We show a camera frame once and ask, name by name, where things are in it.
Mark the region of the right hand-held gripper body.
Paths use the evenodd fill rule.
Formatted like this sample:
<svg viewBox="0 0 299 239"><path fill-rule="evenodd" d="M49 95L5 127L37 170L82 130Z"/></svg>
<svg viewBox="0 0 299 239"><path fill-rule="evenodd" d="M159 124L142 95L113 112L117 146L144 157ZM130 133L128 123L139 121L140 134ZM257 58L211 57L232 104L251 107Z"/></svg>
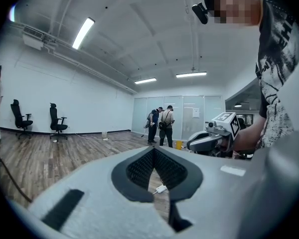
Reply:
<svg viewBox="0 0 299 239"><path fill-rule="evenodd" d="M220 136L221 141L225 140L225 150L232 150L234 140L240 130L240 124L236 113L224 112L213 118L206 127L208 132Z"/></svg>

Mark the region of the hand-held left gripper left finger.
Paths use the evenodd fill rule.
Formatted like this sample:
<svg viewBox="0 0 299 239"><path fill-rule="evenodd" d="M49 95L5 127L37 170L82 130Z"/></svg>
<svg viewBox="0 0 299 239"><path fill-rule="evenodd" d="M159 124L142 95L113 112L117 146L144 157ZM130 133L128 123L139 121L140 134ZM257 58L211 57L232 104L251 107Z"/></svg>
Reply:
<svg viewBox="0 0 299 239"><path fill-rule="evenodd" d="M113 168L146 148L141 147L88 162L43 191L28 210L40 220L69 190L83 197L65 224L62 234L72 239L169 239L174 230L153 203L132 202L112 183Z"/></svg>

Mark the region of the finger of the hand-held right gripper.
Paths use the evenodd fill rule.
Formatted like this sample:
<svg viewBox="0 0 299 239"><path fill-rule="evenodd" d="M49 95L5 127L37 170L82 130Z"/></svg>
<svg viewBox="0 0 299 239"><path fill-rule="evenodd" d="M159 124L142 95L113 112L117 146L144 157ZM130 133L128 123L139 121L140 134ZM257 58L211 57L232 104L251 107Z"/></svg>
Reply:
<svg viewBox="0 0 299 239"><path fill-rule="evenodd" d="M187 149L191 151L212 151L222 142L222 136L212 132L197 132L187 141Z"/></svg>

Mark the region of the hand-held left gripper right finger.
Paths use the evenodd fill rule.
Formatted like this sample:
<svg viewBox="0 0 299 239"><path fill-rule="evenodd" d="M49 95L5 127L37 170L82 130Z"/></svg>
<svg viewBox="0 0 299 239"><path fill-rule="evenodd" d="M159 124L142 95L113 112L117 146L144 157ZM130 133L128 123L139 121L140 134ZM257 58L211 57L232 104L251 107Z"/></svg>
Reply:
<svg viewBox="0 0 299 239"><path fill-rule="evenodd" d="M167 187L168 221L154 212L155 232L238 232L245 161L154 148L154 168Z"/></svg>

